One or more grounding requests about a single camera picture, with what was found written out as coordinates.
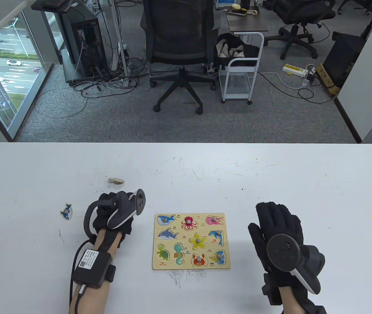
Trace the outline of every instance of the green turtle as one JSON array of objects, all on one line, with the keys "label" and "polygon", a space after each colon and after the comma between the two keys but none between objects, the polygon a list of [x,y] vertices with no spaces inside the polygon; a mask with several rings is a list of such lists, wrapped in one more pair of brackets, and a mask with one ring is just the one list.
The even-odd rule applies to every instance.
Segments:
[{"label": "green turtle", "polygon": [[164,245],[159,244],[157,246],[157,254],[159,254],[159,257],[162,257],[162,260],[169,260],[170,253],[167,250],[164,250]]}]

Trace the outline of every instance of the black glove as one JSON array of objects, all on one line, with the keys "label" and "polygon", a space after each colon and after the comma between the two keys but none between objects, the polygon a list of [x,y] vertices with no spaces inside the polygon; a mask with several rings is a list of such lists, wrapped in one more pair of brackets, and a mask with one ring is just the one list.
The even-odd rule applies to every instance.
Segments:
[{"label": "black glove", "polygon": [[289,272],[277,269],[267,255],[267,242],[275,235],[291,236],[299,245],[304,243],[301,221],[291,215],[285,205],[276,205],[274,202],[259,203],[256,205],[260,227],[255,223],[248,225],[251,239],[256,248],[257,255],[268,273],[271,287],[300,287],[299,280]]},{"label": "black glove", "polygon": [[[100,195],[99,200],[107,200],[112,199],[115,196],[117,197],[117,207],[121,209],[125,202],[128,202],[129,196],[133,194],[132,192],[126,193],[124,191],[120,191],[116,193],[103,193]],[[130,235],[132,231],[132,221],[133,217],[129,218],[123,225],[119,226],[116,229],[108,229],[107,222],[109,217],[113,214],[114,210],[107,206],[98,206],[97,208],[97,217],[93,221],[93,228],[96,229],[96,232],[99,233],[100,229],[107,229],[106,233],[117,233],[122,232],[122,239],[120,243],[125,239],[125,235]]]}]

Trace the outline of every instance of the yellow starfish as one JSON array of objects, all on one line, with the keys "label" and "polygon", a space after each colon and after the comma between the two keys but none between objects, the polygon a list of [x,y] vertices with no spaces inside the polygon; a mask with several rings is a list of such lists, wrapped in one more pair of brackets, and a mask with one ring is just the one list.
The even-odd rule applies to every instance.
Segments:
[{"label": "yellow starfish", "polygon": [[199,247],[202,249],[206,248],[205,241],[208,239],[206,236],[201,236],[199,233],[195,233],[195,237],[189,239],[189,242],[193,244],[193,249],[197,250]]}]

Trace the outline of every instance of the window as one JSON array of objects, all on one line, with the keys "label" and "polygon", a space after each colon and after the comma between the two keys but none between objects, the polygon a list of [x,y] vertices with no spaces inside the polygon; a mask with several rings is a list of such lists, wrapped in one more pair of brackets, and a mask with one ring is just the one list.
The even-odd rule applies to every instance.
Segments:
[{"label": "window", "polygon": [[7,130],[42,68],[19,14],[0,30],[0,120]]},{"label": "window", "polygon": [[56,21],[55,14],[52,12],[45,12],[46,18],[48,19],[49,26],[51,27],[52,34],[57,48],[59,49],[63,44],[63,37],[59,30],[58,22]]}]

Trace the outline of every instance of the white table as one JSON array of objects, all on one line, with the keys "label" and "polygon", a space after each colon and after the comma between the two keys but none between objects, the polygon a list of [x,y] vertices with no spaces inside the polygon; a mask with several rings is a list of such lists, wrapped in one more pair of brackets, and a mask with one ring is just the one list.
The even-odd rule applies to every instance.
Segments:
[{"label": "white table", "polygon": [[[261,201],[288,206],[325,254],[311,299],[372,313],[372,145],[105,143],[0,143],[0,313],[66,313],[87,206],[138,187],[147,205],[117,252],[106,313],[280,313],[247,231]],[[230,270],[152,270],[156,213],[214,211],[226,214]]]}]

